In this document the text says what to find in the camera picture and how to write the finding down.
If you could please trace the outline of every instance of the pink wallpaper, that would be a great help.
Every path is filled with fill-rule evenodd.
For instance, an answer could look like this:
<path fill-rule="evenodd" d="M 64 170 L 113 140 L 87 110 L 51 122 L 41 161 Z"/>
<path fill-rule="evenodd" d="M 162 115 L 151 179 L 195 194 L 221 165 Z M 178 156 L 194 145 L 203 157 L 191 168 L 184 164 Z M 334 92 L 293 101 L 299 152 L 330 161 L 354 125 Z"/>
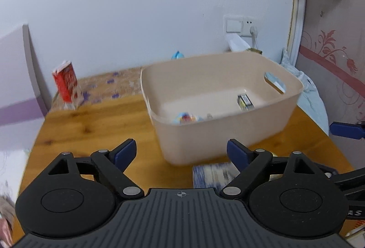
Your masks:
<path fill-rule="evenodd" d="M 296 67 L 317 85 L 330 123 L 365 120 L 365 0 L 307 0 Z M 365 140 L 330 137 L 365 167 Z"/>

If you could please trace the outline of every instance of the beige plastic basket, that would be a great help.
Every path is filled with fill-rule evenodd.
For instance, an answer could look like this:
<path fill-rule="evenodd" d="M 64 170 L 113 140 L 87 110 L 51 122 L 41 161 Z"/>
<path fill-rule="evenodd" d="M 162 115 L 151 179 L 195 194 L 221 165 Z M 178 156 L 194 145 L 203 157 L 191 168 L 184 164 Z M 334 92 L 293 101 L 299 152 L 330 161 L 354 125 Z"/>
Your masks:
<path fill-rule="evenodd" d="M 285 93 L 268 84 L 265 72 L 285 84 Z M 249 51 L 150 65 L 141 72 L 141 87 L 162 153 L 175 165 L 223 156 L 231 138 L 249 146 L 282 131 L 303 90 L 282 66 Z M 254 109 L 241 111 L 242 93 Z M 183 112 L 205 120 L 174 123 Z"/>

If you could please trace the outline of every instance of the wooden table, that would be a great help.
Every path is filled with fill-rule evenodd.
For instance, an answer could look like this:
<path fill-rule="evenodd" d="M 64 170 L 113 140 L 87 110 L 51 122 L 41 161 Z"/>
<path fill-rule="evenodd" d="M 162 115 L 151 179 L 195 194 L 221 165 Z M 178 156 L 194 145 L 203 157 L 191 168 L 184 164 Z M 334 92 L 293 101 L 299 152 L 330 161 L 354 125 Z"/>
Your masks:
<path fill-rule="evenodd" d="M 71 151 L 75 157 L 89 156 L 98 149 L 112 150 L 127 138 L 136 140 L 137 157 L 125 174 L 145 193 L 153 187 L 192 188 L 192 166 L 175 167 L 164 160 L 143 98 L 132 95 L 84 106 L 77 111 L 48 114 L 30 154 L 21 191 L 60 152 Z M 289 156 L 292 151 L 298 150 L 315 162 L 338 169 L 340 173 L 353 170 L 329 137 L 298 107 L 282 133 L 250 148 L 264 148 L 278 156 Z M 207 162 L 227 160 L 227 157 L 222 157 Z M 22 236 L 23 231 L 16 222 L 13 239 L 17 241 Z"/>

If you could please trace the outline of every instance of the crosshair logo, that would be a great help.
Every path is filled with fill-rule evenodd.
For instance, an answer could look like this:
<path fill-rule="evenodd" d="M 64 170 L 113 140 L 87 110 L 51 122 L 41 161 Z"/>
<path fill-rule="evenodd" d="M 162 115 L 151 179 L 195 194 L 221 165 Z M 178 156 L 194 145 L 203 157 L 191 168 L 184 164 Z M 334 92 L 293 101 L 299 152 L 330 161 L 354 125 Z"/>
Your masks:
<path fill-rule="evenodd" d="M 180 191 L 180 192 L 179 192 L 179 193 L 177 193 L 176 195 L 182 198 L 183 196 L 187 195 L 187 193 L 186 193 L 186 192 L 184 192 L 184 191 Z"/>

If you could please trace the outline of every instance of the blue gripper pad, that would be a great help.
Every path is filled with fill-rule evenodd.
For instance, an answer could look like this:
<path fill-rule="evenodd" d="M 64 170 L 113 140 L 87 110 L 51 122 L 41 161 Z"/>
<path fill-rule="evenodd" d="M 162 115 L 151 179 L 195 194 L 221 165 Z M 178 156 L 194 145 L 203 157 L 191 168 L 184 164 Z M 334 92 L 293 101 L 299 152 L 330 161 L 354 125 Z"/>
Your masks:
<path fill-rule="evenodd" d="M 330 125 L 330 132 L 335 136 L 349 137 L 357 140 L 365 137 L 365 130 L 359 124 L 333 122 Z"/>
<path fill-rule="evenodd" d="M 253 160 L 253 152 L 235 139 L 227 143 L 227 155 L 239 171 L 243 171 Z"/>
<path fill-rule="evenodd" d="M 118 147 L 110 151 L 109 160 L 120 171 L 125 171 L 137 155 L 137 144 L 133 139 L 127 139 Z"/>

